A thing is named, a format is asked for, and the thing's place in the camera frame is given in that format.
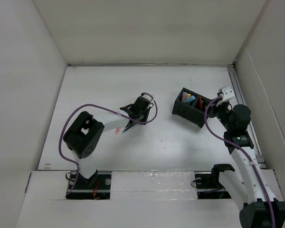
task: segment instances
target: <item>marker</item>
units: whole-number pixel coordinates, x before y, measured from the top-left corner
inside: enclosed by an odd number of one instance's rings
[[[182,92],[181,101],[184,102],[185,100],[187,100],[187,92]]]
[[[189,97],[191,97],[191,94],[187,94],[186,100],[187,100]]]
[[[127,127],[126,129],[123,130],[123,133],[125,133],[126,131],[128,131],[130,128],[134,127],[135,125],[131,125],[130,127]]]
[[[195,100],[195,96],[192,95],[192,96],[189,97],[187,100],[185,100],[184,103],[190,103],[190,102],[192,102],[192,101],[194,101],[194,100]]]

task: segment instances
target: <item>black box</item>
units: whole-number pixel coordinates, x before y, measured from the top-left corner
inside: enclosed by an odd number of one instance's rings
[[[190,103],[184,103],[181,101],[182,93],[187,92],[188,94],[194,95],[195,100]],[[179,115],[191,122],[196,123],[200,128],[205,124],[204,113],[207,105],[210,103],[210,99],[201,96],[193,91],[183,88],[176,98],[172,110],[172,114]]]

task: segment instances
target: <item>white wall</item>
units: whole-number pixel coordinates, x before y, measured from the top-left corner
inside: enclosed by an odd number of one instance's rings
[[[236,64],[262,153],[285,199],[285,0],[271,0]]]
[[[66,63],[31,0],[0,0],[0,228],[15,227]]]
[[[231,64],[265,1],[34,0],[70,64]]]

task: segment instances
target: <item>floor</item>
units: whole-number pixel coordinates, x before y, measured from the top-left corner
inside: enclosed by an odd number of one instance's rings
[[[156,120],[145,126],[135,126],[118,136],[114,131],[103,133],[93,152],[98,170],[203,171],[210,170],[215,163],[235,165],[224,143],[206,128],[200,129],[171,114],[183,87],[214,98],[220,88],[229,85],[231,81],[226,67],[68,67],[38,169],[76,169],[74,164],[61,159],[57,148],[61,129],[77,107],[93,103],[118,110],[133,103],[141,92],[154,95],[159,108]],[[237,100],[232,99],[231,104],[236,105]],[[86,110],[91,114],[104,113],[92,108]],[[223,135],[225,129],[217,119],[209,119],[209,125],[218,135]],[[64,143],[62,150],[67,157],[73,157]]]

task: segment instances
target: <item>table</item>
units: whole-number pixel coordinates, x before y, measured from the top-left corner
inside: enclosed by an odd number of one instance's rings
[[[172,115],[172,107],[183,87],[208,98],[231,85],[226,67],[215,66],[83,66],[66,69],[39,170],[75,170],[76,166],[58,154],[58,139],[68,116],[80,105],[93,103],[113,110],[133,103],[141,92],[154,95],[159,113],[145,126],[114,135],[102,134],[94,151],[100,171],[211,170],[214,164],[236,167],[225,145],[208,130]],[[231,100],[234,106],[236,99]],[[91,114],[104,113],[95,108]],[[217,119],[209,119],[211,129],[223,135]],[[63,142],[63,153],[73,158]]]
[[[113,172],[114,199],[67,200],[66,172],[32,173],[17,228],[241,227],[233,200],[196,198],[196,191],[190,186],[193,173]],[[273,171],[262,172],[277,199],[283,200]],[[165,192],[177,192],[178,197]]]

